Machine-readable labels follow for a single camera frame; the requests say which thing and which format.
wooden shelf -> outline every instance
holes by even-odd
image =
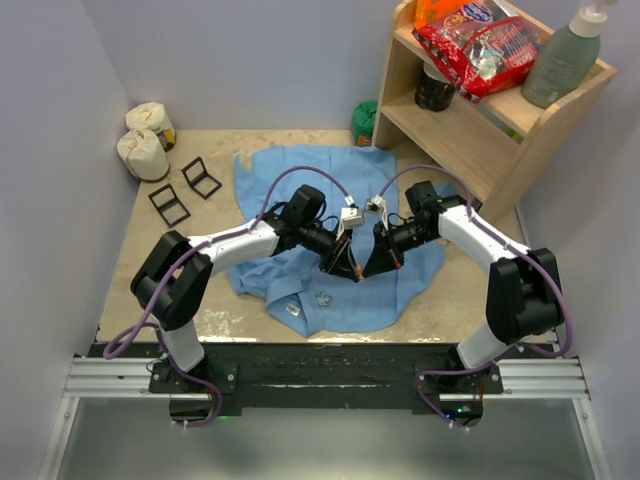
[[[383,105],[381,113],[443,167],[460,175],[485,201],[510,168],[518,144],[462,97],[442,112],[418,107],[413,92]]]
[[[393,37],[411,50],[424,62],[433,62],[424,51],[422,45],[413,36],[413,24],[409,23],[398,28]],[[513,128],[522,136],[526,136],[536,123],[544,108],[529,103],[520,93],[520,87],[510,88],[504,92],[494,93],[482,99],[483,105],[489,112]]]
[[[512,8],[527,21],[553,33],[535,18]],[[448,109],[429,112],[413,100],[423,64],[431,62],[413,36],[415,12],[416,0],[404,0],[393,15],[373,145],[391,149],[410,139],[435,162],[460,176],[483,202],[483,218],[500,220],[546,168],[611,82],[616,69],[598,59],[577,89],[546,110],[527,102],[516,87],[485,97],[480,103],[484,108],[456,95]],[[520,133],[522,143],[516,143],[496,126],[494,117]]]

red snack bag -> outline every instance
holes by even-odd
[[[474,103],[524,82],[546,40],[499,0],[474,0],[413,34],[438,70]]]

shelf board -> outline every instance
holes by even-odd
[[[380,111],[436,162],[465,179],[481,201],[516,156],[518,144],[459,96],[448,109],[430,112],[418,107],[409,92]]]
[[[393,36],[420,57],[421,60],[433,65],[427,52],[424,51],[422,45],[413,36],[413,24],[409,23],[398,28],[393,33]],[[527,135],[540,115],[545,111],[543,108],[536,107],[525,100],[522,93],[520,93],[519,87],[487,95],[482,99],[480,105],[483,105],[489,112],[523,136]]]

glass panel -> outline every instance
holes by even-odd
[[[167,405],[82,400],[59,478],[593,478],[571,401],[487,401],[468,435],[435,415],[306,409],[247,409],[185,433]]]

soap bottle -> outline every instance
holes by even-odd
[[[578,88],[600,53],[600,31],[607,20],[604,6],[617,1],[595,0],[551,36],[522,86],[524,98],[547,108]]]

